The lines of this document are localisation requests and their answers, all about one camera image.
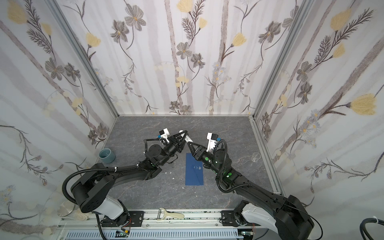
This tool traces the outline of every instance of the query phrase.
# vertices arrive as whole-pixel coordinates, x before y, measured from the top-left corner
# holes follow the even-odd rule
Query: transparent cup
[[[252,162],[257,162],[257,161],[259,161],[259,159],[260,159],[261,157],[262,157],[262,156],[261,156],[261,154],[260,154],[259,152],[254,152],[254,153],[252,154],[251,160],[252,160]]]
[[[83,213],[77,204],[67,200],[60,204],[59,210],[57,210],[57,215],[59,217],[67,217],[77,221],[85,221],[91,217],[92,212]]]

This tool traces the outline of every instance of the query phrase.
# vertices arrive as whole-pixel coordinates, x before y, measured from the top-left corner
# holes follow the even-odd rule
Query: ceramic cup
[[[103,163],[111,163],[115,160],[116,156],[109,148],[104,148],[99,152],[99,158]]]

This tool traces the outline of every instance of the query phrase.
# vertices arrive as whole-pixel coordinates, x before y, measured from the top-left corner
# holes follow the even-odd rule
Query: blue notebook
[[[185,185],[204,185],[203,163],[197,161],[191,153],[187,153],[185,156]]]

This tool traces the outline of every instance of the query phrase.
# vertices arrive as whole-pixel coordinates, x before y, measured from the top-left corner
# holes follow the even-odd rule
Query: blue mug
[[[109,148],[104,148],[99,152],[99,158],[103,163],[111,163],[115,160],[116,156]]]

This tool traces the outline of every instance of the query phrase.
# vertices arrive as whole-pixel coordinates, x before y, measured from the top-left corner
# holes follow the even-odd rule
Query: table surface
[[[145,159],[144,139],[156,138],[159,131],[168,128],[171,135],[188,130],[191,139],[207,145],[207,133],[212,132],[225,139],[232,167],[251,182],[272,191],[262,159],[252,161],[259,153],[248,117],[118,117],[106,143],[116,155],[116,160],[106,166],[134,165]],[[149,142],[148,148],[159,142]],[[204,185],[185,185],[185,145],[178,159],[162,166],[157,177],[147,181],[121,184],[108,193],[121,200],[128,209],[225,209],[235,208],[244,197],[234,193],[222,193],[216,186],[215,174],[204,169]]]

